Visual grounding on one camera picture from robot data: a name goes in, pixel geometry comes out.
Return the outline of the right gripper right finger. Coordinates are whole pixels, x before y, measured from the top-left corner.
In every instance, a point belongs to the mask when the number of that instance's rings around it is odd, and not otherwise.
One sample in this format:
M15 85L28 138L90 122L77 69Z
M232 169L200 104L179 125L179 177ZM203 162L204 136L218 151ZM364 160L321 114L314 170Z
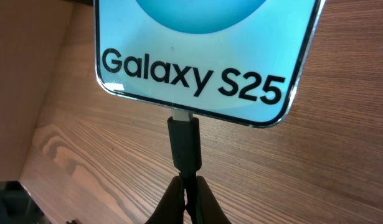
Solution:
M231 224L203 176L197 176L196 218L198 224Z

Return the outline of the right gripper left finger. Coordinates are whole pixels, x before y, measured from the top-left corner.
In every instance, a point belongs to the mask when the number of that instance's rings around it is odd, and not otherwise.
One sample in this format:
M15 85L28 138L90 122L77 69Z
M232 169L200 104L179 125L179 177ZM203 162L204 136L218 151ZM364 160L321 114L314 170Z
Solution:
M184 187L180 176L175 176L146 224L183 224L184 210Z

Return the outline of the teal screen smartphone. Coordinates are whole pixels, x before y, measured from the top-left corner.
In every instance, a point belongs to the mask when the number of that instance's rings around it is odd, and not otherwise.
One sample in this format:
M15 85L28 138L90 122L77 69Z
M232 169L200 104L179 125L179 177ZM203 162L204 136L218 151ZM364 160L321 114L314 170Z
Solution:
M291 109L324 4L95 1L97 82L123 98L274 126Z

